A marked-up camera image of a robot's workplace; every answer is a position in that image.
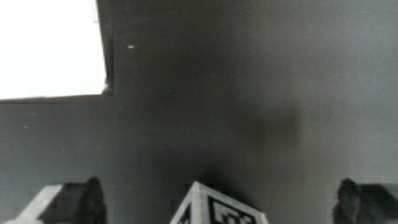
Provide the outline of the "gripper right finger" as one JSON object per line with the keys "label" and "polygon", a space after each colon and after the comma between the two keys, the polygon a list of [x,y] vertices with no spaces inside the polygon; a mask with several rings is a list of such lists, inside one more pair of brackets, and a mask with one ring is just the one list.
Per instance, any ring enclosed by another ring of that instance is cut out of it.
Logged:
{"label": "gripper right finger", "polygon": [[333,224],[398,224],[398,183],[342,181]]}

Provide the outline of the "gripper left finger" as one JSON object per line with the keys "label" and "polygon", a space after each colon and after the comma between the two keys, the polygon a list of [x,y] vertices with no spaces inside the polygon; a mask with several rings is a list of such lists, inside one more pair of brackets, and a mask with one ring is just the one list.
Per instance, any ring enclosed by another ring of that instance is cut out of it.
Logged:
{"label": "gripper left finger", "polygon": [[11,224],[109,224],[100,178],[47,185]]}

